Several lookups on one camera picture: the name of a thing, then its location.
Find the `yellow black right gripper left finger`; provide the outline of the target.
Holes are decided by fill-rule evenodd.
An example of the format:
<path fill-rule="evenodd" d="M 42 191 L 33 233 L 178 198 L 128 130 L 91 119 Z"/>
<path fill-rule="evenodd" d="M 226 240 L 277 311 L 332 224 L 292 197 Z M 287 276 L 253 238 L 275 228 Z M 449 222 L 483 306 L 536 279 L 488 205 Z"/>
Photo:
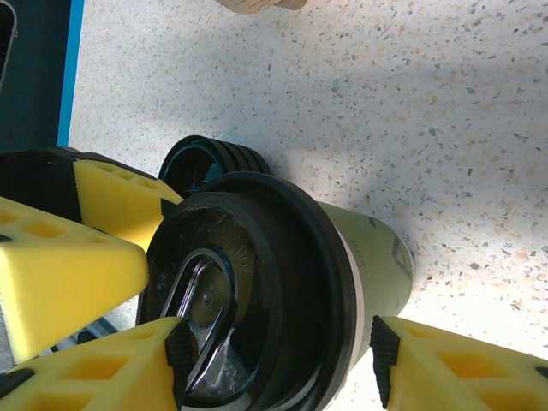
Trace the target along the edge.
<path fill-rule="evenodd" d="M 169 317 L 16 366 L 1 376 L 3 410 L 178 410 L 197 342 Z"/>

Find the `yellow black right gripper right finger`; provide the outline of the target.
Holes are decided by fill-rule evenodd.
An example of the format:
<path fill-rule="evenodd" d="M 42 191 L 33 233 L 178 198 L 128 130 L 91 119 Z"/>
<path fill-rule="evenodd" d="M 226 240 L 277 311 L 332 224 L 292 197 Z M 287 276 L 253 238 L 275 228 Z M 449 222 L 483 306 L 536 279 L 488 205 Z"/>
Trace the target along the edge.
<path fill-rule="evenodd" d="M 375 316 L 373 371 L 385 410 L 545 410 L 547 362 L 398 317 Z"/>

